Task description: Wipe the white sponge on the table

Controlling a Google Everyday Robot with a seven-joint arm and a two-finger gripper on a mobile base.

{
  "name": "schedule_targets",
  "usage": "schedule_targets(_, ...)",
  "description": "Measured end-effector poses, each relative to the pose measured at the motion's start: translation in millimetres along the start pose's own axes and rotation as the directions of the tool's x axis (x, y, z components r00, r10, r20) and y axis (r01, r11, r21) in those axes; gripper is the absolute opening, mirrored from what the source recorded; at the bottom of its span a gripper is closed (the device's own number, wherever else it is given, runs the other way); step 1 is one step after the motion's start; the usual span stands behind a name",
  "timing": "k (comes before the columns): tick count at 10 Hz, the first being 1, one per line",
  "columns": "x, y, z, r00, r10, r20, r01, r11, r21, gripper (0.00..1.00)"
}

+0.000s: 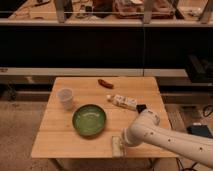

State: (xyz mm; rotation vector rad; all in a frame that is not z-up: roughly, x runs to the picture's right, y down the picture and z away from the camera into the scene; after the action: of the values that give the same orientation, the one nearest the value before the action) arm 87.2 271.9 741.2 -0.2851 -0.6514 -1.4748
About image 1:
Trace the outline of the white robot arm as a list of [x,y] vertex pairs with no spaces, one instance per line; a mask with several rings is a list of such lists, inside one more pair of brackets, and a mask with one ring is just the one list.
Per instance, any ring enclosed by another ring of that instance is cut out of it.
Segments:
[[135,147],[145,142],[213,168],[213,139],[161,128],[159,123],[159,115],[145,109],[123,130],[124,144]]

